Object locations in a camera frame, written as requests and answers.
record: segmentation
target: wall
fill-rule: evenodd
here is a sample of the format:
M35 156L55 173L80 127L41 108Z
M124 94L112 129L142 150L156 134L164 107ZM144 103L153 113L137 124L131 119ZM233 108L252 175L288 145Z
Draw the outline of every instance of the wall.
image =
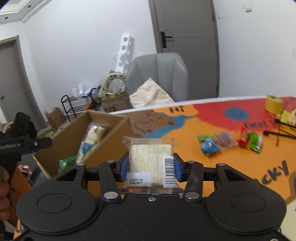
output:
M22 51L22 57L24 60L24 65L29 79L29 83L34 94L35 100L40 108L41 112L45 108L45 101L43 98L42 90L40 89L37 73L32 62L32 55L30 52L28 40L25 34L24 25L20 22L6 23L0 25L0 40L8 39L11 37L20 36L20 45ZM2 123L6 122L3 112L0 110L0 121Z
M25 25L48 106L61 107L79 83L95 87L115 67L124 32L135 39L134 56L156 53L148 0L52 0Z
M245 0L214 0L220 96L296 96L296 2L249 1L246 13Z

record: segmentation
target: roll of tape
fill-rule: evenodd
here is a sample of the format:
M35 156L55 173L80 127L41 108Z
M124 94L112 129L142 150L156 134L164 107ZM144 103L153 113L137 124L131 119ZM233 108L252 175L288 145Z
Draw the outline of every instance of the roll of tape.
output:
M265 109L274 115L278 115L281 113L283 108L283 100L274 95L268 95L266 97Z

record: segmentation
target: chair backrest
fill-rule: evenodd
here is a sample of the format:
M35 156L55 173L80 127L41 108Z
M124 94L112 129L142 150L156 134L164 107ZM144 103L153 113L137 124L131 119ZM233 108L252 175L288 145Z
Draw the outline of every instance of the chair backrest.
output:
M188 71L179 54L136 57L126 77L128 93L134 93L148 78L152 78L174 101L188 100Z

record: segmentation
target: open cardboard box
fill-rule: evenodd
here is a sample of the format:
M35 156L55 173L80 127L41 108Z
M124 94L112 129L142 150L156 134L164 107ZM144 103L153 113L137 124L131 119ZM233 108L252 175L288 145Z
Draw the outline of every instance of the open cardboard box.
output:
M125 116L89 110L81 114L68 126L52 138L52 146L34 154L37 164L47 176L51 178L57 174L58 160L77 154L80 143L88 124L94 121L106 128L107 134L84 160L86 167L97 167L108 160L117 161L128 151L122 143L123 136L133 137L129 119ZM94 195L100 194L99 182L89 182L88 190Z

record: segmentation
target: green snack bag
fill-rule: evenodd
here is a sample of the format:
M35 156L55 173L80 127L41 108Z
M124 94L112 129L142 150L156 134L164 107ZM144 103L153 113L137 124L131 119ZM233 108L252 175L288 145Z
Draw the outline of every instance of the green snack bag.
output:
M68 169L69 167L75 165L77 156L70 156L67 158L63 158L59 160L59 168L57 170L58 173Z
M213 135L197 135L196 138L199 141L199 143L202 143L205 141L205 139L215 139L215 136L213 136Z
M256 132L249 131L250 138L248 140L248 147L252 150L261 153L262 149L262 136L258 135Z

